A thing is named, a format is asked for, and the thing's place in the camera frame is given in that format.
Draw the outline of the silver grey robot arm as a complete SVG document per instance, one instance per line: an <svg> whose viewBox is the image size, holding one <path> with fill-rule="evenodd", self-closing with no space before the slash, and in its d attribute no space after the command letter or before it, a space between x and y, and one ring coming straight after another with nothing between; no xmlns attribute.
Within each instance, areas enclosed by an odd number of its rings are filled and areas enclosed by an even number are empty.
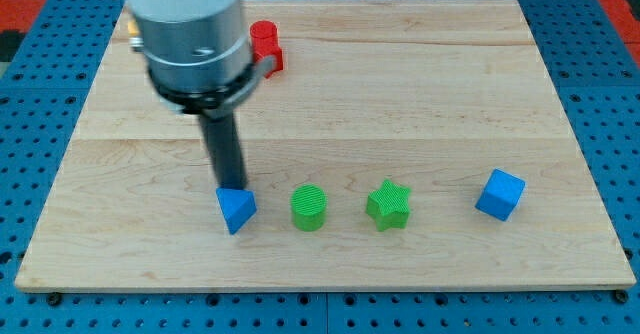
<svg viewBox="0 0 640 334"><path fill-rule="evenodd" d="M231 114L276 67L256 60L243 0L126 0L139 34L132 45L147 61L164 100L185 114Z"/></svg>

